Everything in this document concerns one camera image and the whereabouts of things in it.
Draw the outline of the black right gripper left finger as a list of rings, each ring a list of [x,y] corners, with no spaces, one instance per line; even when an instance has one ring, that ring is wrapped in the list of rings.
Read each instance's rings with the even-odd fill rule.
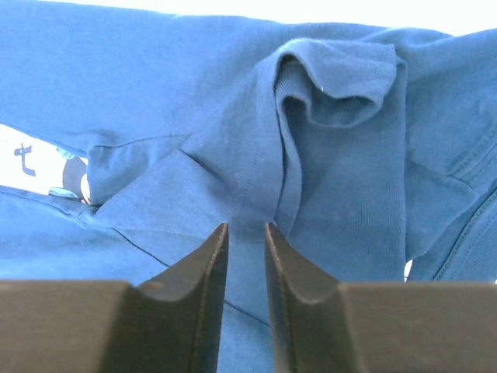
[[[139,286],[3,281],[1,370],[18,373],[214,372],[228,226]]]

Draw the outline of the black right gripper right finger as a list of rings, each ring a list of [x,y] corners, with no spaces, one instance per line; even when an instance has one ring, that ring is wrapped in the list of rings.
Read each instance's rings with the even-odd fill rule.
[[[494,372],[496,287],[347,283],[265,228],[277,372]]]

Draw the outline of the blue printed t-shirt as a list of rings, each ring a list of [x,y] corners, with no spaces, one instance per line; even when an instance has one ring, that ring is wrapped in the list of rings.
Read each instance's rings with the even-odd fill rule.
[[[221,372],[273,368],[266,224],[341,281],[496,279],[494,30],[3,1],[1,122],[4,279],[139,284],[228,224]]]

